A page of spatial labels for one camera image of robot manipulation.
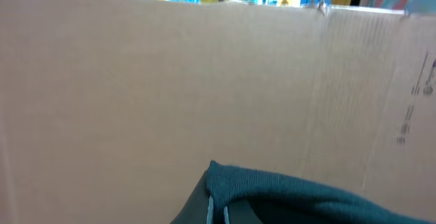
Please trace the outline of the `black t-shirt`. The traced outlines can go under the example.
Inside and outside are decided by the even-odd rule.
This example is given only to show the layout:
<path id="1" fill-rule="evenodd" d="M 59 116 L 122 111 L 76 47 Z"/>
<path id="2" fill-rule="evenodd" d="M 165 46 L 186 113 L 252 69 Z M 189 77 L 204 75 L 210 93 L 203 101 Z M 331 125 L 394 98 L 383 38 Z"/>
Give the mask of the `black t-shirt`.
<path id="1" fill-rule="evenodd" d="M 419 223 L 310 180 L 211 161 L 173 223 Z"/>

